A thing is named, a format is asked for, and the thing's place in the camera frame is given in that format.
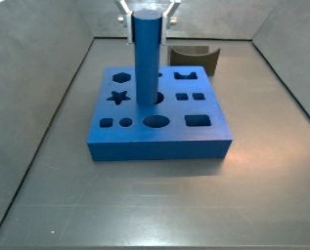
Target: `blue shape sorter block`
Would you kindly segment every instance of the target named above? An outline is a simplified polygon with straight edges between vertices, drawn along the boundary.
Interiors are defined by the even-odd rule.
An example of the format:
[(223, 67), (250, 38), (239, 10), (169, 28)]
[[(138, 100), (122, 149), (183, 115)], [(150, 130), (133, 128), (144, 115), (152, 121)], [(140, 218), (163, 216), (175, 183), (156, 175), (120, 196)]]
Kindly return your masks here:
[(232, 134), (203, 67), (160, 67), (152, 106), (136, 103), (134, 67), (106, 68), (86, 142), (94, 161), (226, 157)]

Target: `blue cylinder peg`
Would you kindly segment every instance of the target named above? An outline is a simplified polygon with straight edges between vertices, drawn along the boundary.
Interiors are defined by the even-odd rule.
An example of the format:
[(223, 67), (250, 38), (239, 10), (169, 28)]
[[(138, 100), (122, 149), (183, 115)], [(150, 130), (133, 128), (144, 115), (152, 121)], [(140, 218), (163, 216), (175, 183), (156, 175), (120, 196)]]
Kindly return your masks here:
[(136, 100), (140, 105), (157, 103), (161, 21), (157, 11), (141, 10), (132, 14)]

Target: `small square hole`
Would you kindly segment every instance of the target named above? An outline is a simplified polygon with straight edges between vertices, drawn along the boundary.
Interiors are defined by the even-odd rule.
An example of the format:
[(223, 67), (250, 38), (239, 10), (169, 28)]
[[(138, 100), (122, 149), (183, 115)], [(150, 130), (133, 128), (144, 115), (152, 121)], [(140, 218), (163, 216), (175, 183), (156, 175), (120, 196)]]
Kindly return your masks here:
[(185, 115), (184, 121), (187, 127), (203, 127), (212, 125), (209, 116), (207, 114)]
[(110, 127), (113, 127), (113, 119), (112, 118), (102, 118), (100, 120), (100, 127), (101, 128), (110, 128)]
[(192, 93), (192, 98), (199, 101), (205, 100), (203, 93)]
[(176, 98), (179, 101), (187, 101), (188, 100), (188, 94), (187, 93), (176, 93)]

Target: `rectangular hole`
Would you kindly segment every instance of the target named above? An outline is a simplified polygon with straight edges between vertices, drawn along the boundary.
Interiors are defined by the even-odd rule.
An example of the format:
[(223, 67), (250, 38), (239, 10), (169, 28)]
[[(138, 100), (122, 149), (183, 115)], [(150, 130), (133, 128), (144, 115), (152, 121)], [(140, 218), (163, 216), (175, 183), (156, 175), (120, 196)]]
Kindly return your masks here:
[(184, 116), (187, 127), (204, 127), (211, 126), (211, 119), (207, 114), (192, 114)]

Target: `gray wall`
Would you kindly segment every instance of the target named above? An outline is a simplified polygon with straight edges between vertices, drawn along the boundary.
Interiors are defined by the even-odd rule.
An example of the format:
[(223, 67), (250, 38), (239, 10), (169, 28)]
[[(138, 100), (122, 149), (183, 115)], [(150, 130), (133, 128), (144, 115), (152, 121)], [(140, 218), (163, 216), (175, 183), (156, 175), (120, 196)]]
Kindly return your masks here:
[(71, 0), (0, 3), (0, 221), (91, 39)]
[(282, 0), (254, 43), (310, 115), (310, 0)]
[[(164, 11), (169, 0), (128, 0), (129, 8)], [(179, 24), (168, 37), (252, 39), (279, 0), (181, 0)], [(124, 37), (113, 0), (75, 0), (95, 37)]]

